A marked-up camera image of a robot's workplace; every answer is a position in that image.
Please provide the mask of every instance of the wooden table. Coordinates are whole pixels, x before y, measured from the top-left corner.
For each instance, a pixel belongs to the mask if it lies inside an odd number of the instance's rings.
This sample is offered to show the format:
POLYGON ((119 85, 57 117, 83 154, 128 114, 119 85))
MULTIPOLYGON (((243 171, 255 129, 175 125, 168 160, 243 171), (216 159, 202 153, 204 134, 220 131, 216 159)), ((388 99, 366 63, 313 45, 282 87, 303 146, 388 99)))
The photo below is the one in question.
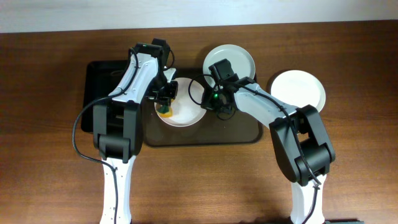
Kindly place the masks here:
MULTIPOLYGON (((177 68, 201 67, 221 44, 244 47, 259 83, 281 70, 324 85, 323 122, 336 161, 325 183, 327 220, 398 222, 398 22, 337 22, 0 34, 0 223, 98 223, 103 171, 78 157, 71 128, 93 60, 167 39, 177 68)), ((83 152, 98 156, 78 131, 83 152)), ((147 146, 134 164, 136 223, 239 223, 290 215, 290 183, 268 130, 255 144, 147 146)))

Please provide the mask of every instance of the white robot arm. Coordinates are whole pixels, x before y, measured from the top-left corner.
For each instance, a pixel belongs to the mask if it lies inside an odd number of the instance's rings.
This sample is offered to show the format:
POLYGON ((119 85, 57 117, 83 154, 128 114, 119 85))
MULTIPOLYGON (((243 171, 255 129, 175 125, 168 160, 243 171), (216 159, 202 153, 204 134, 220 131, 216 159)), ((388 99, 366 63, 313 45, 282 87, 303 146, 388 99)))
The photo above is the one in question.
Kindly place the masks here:
POLYGON ((304 108, 288 105, 266 93, 250 78, 238 80, 226 59, 209 69, 222 89, 205 94, 218 97, 209 97, 202 107, 221 110, 233 103, 236 110, 250 114, 269 128, 279 168, 292 183, 292 223, 324 223, 323 183, 335 152, 318 111, 310 105, 304 108), (298 132, 308 133, 309 138, 299 142, 298 132))
POLYGON ((124 76, 108 101, 93 107, 94 145, 104 167, 104 208, 101 224, 128 224, 132 165, 142 146, 141 101, 143 98, 170 105, 178 83, 171 81, 175 69, 164 69, 170 47, 164 40, 138 43, 130 54, 124 76))

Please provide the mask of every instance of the small white plate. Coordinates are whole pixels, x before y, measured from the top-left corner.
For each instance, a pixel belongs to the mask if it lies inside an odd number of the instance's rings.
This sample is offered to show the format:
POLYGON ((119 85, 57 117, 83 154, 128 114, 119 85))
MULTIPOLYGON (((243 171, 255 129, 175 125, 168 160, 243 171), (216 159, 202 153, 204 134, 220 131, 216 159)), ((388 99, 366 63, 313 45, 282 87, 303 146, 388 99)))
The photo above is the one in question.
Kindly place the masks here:
MULTIPOLYGON (((190 78, 175 79, 175 81, 178 82, 178 92, 171 104, 173 115, 169 118, 163 118, 156 112, 159 118, 165 123, 175 127, 187 127, 195 124, 205 115, 206 110, 195 104, 189 97, 188 86, 191 80, 190 78)), ((191 94, 196 102, 201 103, 201 96, 204 91, 205 89, 203 86, 193 81, 191 85, 191 94)))
MULTIPOLYGON (((203 74, 211 75, 209 66, 223 59, 228 59, 231 62, 232 69, 239 79, 244 77, 254 78, 256 66, 253 58, 249 52, 232 44, 221 45, 211 50, 206 56, 205 62, 203 62, 203 74)), ((209 86, 215 85, 214 79, 211 77, 205 77, 205 79, 209 86)))
POLYGON ((325 105, 326 93, 321 82, 308 72, 290 70, 272 82, 271 95, 290 105, 314 106, 319 112, 325 105))

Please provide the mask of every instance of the black cable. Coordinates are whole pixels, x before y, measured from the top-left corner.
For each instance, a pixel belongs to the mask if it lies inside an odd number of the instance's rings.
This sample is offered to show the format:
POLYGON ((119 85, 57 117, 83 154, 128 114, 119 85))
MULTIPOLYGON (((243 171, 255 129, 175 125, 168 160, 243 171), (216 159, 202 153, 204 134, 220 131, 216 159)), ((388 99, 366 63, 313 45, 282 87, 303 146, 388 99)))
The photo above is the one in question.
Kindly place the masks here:
POLYGON ((220 119, 222 121, 227 121, 227 120, 231 119, 235 115, 235 112, 236 112, 236 109, 234 109, 234 113, 231 116, 229 116, 229 118, 227 118, 227 119, 221 118, 220 117, 220 113, 218 111, 216 112, 216 116, 217 116, 218 119, 220 119))
MULTIPOLYGON (((191 95, 191 86, 192 86, 192 83, 193 83, 193 81, 195 81, 195 80, 196 80, 197 78, 199 78, 199 77, 211 77, 211 75, 197 75, 197 76, 193 77, 192 80, 191 80, 191 82, 189 83, 189 86, 188 86, 188 95, 189 95, 189 97, 191 98, 191 100, 192 100, 195 104, 201 106, 201 103, 196 102, 196 101, 193 99, 192 95, 191 95)), ((214 87, 213 87, 213 89, 212 89, 212 91, 211 91, 211 94, 213 94, 213 92, 214 92, 214 90, 216 89, 216 87, 217 87, 217 85, 214 85, 214 87)))
POLYGON ((172 57, 173 57, 172 64, 171 64, 169 67, 163 69, 163 71, 169 70, 169 69, 170 69, 171 67, 173 67, 173 65, 174 65, 175 57, 174 57, 174 52, 172 51, 172 49, 170 49, 170 53, 172 54, 172 57))
POLYGON ((318 184, 315 185, 313 188, 314 188, 314 190, 313 190, 311 210, 302 224, 306 224, 306 222, 311 218, 313 211, 315 210, 315 205, 317 204, 318 190, 320 190, 320 188, 319 188, 318 184))
POLYGON ((138 71, 138 57, 137 57, 137 54, 136 54, 136 52, 134 51, 133 48, 130 48, 130 49, 129 49, 129 58, 128 58, 128 60, 127 60, 126 68, 124 69, 124 73, 125 73, 125 72, 127 71, 128 67, 129 67, 129 65, 130 65, 131 55, 132 55, 132 54, 134 55, 134 58, 135 58, 135 60, 136 60, 136 66, 135 66, 134 73, 133 73, 131 79, 129 80, 129 83, 127 84, 126 88, 125 88, 125 89, 122 89, 122 88, 121 88, 121 91, 120 91, 119 93, 117 93, 117 94, 113 94, 113 95, 110 95, 110 96, 105 96, 105 97, 102 97, 102 98, 97 99, 97 100, 93 100, 93 101, 91 101, 90 103, 88 103, 88 104, 80 111, 80 113, 79 113, 79 115, 77 116, 77 118, 76 118, 76 120, 75 120, 75 123, 73 124, 73 127, 72 127, 72 145, 73 145, 73 148, 75 149, 76 153, 77 153, 80 157, 82 157, 82 158, 84 158, 84 159, 87 159, 87 160, 89 160, 89 161, 97 162, 97 163, 99 163, 99 164, 108 166, 108 167, 111 169, 111 171, 112 171, 112 174, 113 174, 113 181, 114 181, 114 191, 115 191, 115 197, 116 197, 116 204, 115 204, 115 207, 114 207, 114 224, 116 224, 116 217, 117 217, 117 214, 118 214, 118 203, 119 203, 118 183, 117 183, 117 180, 116 180, 116 170, 117 170, 118 168, 117 168, 117 167, 116 167, 116 168, 113 168, 113 167, 112 167, 110 164, 108 164, 107 162, 101 161, 101 160, 99 160, 99 159, 94 159, 94 158, 92 158, 92 157, 83 155, 83 154, 78 150, 78 148, 77 148, 76 141, 75 141, 75 133, 76 133, 77 124, 79 123, 79 120, 80 120, 81 116, 83 115, 83 113, 84 113, 88 108, 92 107, 93 105, 95 105, 96 103, 99 103, 99 102, 101 102, 101 101, 108 100, 108 99, 112 99, 112 98, 114 98, 114 97, 120 96, 120 95, 124 94, 124 93, 126 92, 126 90, 130 87, 130 85, 131 85, 131 83, 132 83, 132 81, 133 81, 133 79, 134 79, 134 77, 136 76, 137 71, 138 71))

